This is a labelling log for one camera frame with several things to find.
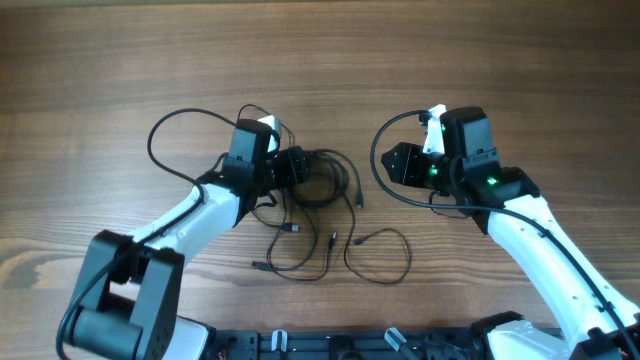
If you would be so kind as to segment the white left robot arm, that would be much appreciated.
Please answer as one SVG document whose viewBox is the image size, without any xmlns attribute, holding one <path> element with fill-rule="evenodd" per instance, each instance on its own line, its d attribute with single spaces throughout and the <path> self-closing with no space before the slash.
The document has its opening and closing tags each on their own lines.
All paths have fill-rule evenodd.
<svg viewBox="0 0 640 360">
<path fill-rule="evenodd" d="M 270 191 L 305 181 L 300 147 L 281 149 L 280 120 L 235 123 L 222 166 L 192 180 L 192 191 L 154 222 L 90 241 L 56 334 L 67 345 L 107 359 L 202 359 L 213 328 L 178 316 L 186 265 L 233 229 Z"/>
</svg>

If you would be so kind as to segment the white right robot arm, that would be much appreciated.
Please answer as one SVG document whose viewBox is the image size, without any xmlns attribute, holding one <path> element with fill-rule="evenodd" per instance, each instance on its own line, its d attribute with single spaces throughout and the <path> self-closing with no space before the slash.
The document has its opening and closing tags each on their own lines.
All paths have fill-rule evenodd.
<svg viewBox="0 0 640 360">
<path fill-rule="evenodd" d="M 539 187 L 518 167 L 504 167 L 480 107 L 416 110 L 421 145 L 401 142 L 372 167 L 400 185 L 454 198 L 451 209 L 474 220 L 519 265 L 543 298 L 560 336 L 515 312 L 472 326 L 479 359 L 636 359 L 639 307 L 590 263 L 555 219 Z"/>
</svg>

